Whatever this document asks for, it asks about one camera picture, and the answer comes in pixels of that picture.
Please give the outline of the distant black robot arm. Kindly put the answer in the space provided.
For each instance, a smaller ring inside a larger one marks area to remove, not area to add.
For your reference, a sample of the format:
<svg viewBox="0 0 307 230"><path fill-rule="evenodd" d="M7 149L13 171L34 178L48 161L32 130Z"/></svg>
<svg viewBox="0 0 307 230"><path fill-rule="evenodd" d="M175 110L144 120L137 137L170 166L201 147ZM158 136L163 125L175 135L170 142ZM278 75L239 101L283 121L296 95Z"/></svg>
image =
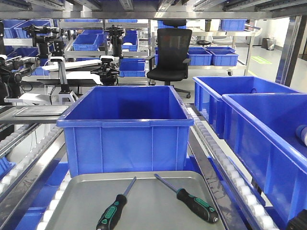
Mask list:
<svg viewBox="0 0 307 230"><path fill-rule="evenodd" d="M48 58L50 45L54 47L53 57L64 56L64 42L62 38L64 29L31 24L30 26L23 27L22 30L26 31L26 35L32 38L33 46L38 46L37 56L40 59Z"/></svg>

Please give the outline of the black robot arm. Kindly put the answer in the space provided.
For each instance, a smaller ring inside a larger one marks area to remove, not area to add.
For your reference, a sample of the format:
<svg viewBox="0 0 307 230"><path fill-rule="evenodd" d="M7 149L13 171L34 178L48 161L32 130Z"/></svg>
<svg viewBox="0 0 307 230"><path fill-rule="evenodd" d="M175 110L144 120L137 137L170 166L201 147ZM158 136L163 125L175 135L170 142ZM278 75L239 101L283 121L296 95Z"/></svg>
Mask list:
<svg viewBox="0 0 307 230"><path fill-rule="evenodd" d="M303 209L297 216L288 221L287 230L307 230L307 210Z"/></svg>

